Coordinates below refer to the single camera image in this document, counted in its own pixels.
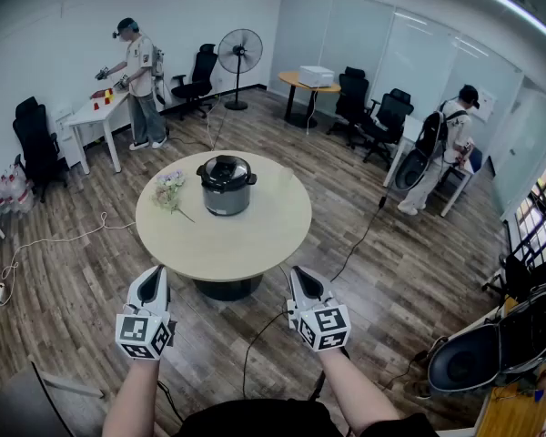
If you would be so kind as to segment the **person's left forearm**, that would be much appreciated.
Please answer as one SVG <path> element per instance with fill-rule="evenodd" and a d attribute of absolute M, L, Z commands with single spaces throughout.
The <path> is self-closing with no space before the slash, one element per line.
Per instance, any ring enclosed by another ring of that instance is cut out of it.
<path fill-rule="evenodd" d="M 160 361 L 133 360 L 108 411 L 102 437 L 153 437 Z"/>

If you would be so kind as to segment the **group of water bottles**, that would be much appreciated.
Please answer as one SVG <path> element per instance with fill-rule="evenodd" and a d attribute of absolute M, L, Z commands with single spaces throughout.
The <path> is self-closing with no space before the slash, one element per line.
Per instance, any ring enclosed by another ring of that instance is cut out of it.
<path fill-rule="evenodd" d="M 0 175 L 0 218 L 7 214 L 26 214 L 35 204 L 34 184 L 26 176 L 21 156 Z"/>

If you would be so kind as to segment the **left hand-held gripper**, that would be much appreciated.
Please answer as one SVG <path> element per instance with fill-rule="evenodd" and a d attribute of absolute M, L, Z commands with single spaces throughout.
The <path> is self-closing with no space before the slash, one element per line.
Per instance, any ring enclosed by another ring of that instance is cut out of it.
<path fill-rule="evenodd" d="M 146 270 L 131 283 L 124 311 L 116 315 L 115 341 L 126 356 L 159 361 L 165 349 L 173 346 L 175 322 L 169 304 L 163 265 Z"/>

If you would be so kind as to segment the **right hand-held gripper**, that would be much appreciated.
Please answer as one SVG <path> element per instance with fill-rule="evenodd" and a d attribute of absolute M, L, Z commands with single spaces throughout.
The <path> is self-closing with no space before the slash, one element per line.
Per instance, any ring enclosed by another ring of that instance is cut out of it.
<path fill-rule="evenodd" d="M 290 271 L 293 300 L 287 300 L 288 325 L 314 352 L 340 349 L 350 335 L 348 309 L 334 300 L 331 282 L 315 270 L 294 266 Z M 300 310 L 305 306 L 315 306 Z"/>

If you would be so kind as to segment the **wooden desk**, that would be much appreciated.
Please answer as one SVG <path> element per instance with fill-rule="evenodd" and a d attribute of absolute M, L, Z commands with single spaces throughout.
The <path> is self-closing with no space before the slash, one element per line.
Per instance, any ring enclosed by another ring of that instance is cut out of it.
<path fill-rule="evenodd" d="M 494 388 L 475 425 L 475 437 L 546 437 L 546 391 L 537 396 L 518 385 Z"/>

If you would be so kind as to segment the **black table pedestal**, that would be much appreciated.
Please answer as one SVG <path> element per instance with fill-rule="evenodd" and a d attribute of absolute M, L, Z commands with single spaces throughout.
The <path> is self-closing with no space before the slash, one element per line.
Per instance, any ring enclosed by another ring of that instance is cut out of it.
<path fill-rule="evenodd" d="M 194 279 L 197 289 L 207 297 L 219 301 L 242 300 L 260 285 L 263 276 L 234 281 L 203 281 Z"/>

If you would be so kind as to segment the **grey top white desk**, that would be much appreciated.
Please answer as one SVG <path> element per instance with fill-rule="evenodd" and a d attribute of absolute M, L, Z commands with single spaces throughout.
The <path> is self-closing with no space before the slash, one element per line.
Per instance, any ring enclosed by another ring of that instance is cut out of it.
<path fill-rule="evenodd" d="M 104 398 L 31 362 L 0 388 L 0 437 L 100 437 Z"/>

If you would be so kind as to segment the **black floor fan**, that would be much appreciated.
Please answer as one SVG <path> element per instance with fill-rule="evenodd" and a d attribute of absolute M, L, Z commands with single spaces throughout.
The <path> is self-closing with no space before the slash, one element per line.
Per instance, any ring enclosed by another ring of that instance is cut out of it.
<path fill-rule="evenodd" d="M 235 76 L 234 99 L 225 103 L 225 108 L 241 111 L 248 104 L 239 99 L 240 75 L 252 70 L 260 61 L 263 44 L 253 30 L 239 28 L 226 34 L 218 45 L 217 59 L 221 67 Z"/>

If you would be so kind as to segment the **black pressure cooker lid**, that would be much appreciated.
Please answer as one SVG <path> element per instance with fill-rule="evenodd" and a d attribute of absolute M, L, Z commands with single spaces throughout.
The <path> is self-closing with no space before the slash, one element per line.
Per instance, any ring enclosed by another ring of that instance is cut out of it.
<path fill-rule="evenodd" d="M 220 194 L 255 185 L 258 180 L 245 159 L 230 155 L 209 159 L 197 169 L 197 175 L 205 190 Z"/>

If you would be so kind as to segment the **black pressure cooker pot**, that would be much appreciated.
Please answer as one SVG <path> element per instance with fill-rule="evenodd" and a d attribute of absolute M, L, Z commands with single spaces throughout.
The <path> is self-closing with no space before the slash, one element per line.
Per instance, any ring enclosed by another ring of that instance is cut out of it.
<path fill-rule="evenodd" d="M 202 186 L 206 209 L 216 216 L 230 217 L 243 212 L 250 203 L 250 185 L 233 190 Z"/>

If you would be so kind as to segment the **white wall notice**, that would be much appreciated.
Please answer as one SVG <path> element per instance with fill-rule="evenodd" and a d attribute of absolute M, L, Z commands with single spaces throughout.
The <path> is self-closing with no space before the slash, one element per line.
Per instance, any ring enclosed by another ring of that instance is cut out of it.
<path fill-rule="evenodd" d="M 497 97 L 482 86 L 478 87 L 478 95 L 478 102 L 480 106 L 477 108 L 475 116 L 478 117 L 483 123 L 487 123 L 494 113 Z"/>

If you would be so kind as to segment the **person's black shirt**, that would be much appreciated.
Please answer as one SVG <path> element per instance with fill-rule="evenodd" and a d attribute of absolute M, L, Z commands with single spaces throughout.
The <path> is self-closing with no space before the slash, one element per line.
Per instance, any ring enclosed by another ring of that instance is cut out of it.
<path fill-rule="evenodd" d="M 189 415 L 172 437 L 344 437 L 318 401 L 238 400 Z M 359 437 L 439 437 L 427 417 L 415 413 L 374 422 Z"/>

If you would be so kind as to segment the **window with black railing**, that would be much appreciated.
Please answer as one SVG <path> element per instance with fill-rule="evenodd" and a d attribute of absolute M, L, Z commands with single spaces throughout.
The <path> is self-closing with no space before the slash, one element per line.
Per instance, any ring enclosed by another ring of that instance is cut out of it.
<path fill-rule="evenodd" d="M 520 243 L 516 255 L 529 267 L 546 262 L 546 168 L 521 202 L 516 214 Z"/>

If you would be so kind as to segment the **black office chair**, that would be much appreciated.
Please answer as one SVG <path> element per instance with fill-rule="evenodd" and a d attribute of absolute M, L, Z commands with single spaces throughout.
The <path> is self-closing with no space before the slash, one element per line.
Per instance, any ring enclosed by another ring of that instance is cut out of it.
<path fill-rule="evenodd" d="M 13 130 L 23 150 L 15 158 L 15 164 L 32 181 L 34 194 L 40 190 L 39 200 L 46 201 L 46 190 L 53 182 L 66 188 L 63 172 L 66 169 L 58 158 L 60 147 L 57 133 L 47 127 L 46 107 L 35 97 L 29 97 L 15 108 Z"/>
<path fill-rule="evenodd" d="M 481 285 L 481 290 L 493 290 L 502 299 L 511 297 L 518 302 L 525 301 L 531 292 L 531 273 L 525 263 L 510 254 L 487 282 Z"/>
<path fill-rule="evenodd" d="M 372 154 L 377 154 L 389 167 L 391 164 L 389 146 L 398 145 L 406 116 L 413 112 L 414 106 L 410 103 L 410 94 L 398 88 L 384 94 L 380 102 L 376 100 L 372 102 L 368 118 L 359 127 L 365 138 L 364 146 L 368 149 L 363 162 L 367 163 Z"/>
<path fill-rule="evenodd" d="M 217 62 L 214 44 L 203 44 L 196 54 L 195 65 L 192 71 L 190 81 L 185 83 L 185 75 L 172 77 L 172 81 L 177 84 L 170 89 L 171 94 L 184 103 L 179 107 L 180 119 L 185 115 L 197 111 L 202 118 L 207 118 L 207 112 L 203 107 L 212 107 L 210 103 L 202 101 L 202 97 L 207 96 L 212 90 L 210 77 Z"/>
<path fill-rule="evenodd" d="M 345 123 L 335 122 L 327 131 L 327 135 L 344 133 L 347 146 L 354 149 L 356 146 L 371 150 L 371 142 L 367 139 L 368 129 L 378 125 L 366 107 L 366 94 L 369 81 L 362 69 L 347 66 L 339 75 L 340 92 L 335 113 L 342 117 Z"/>

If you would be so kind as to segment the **orange round table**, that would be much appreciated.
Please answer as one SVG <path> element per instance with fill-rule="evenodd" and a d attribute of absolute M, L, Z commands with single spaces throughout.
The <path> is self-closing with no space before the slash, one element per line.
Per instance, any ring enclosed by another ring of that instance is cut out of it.
<path fill-rule="evenodd" d="M 338 94 L 341 91 L 341 86 L 338 83 L 333 83 L 331 86 L 324 87 L 309 87 L 303 85 L 298 81 L 297 71 L 281 72 L 278 74 L 278 79 L 288 84 L 290 87 L 284 120 L 293 127 L 298 127 L 306 130 L 315 128 L 318 124 L 318 121 L 314 118 L 318 94 Z M 306 113 L 303 115 L 292 112 L 294 97 L 297 88 L 301 88 L 309 92 L 308 107 Z"/>

